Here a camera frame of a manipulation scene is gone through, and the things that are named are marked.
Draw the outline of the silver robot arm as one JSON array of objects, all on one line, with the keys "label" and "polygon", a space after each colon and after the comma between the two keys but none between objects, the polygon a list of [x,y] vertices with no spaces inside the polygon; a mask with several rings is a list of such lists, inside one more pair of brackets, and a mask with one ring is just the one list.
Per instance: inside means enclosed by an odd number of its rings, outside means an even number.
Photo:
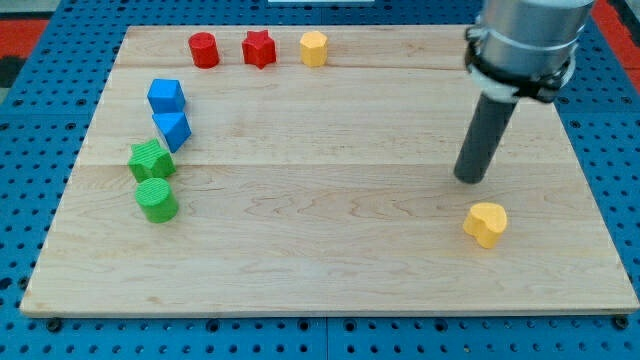
[{"label": "silver robot arm", "polygon": [[465,31],[465,66],[501,103],[551,103],[571,79],[593,0],[485,0]]}]

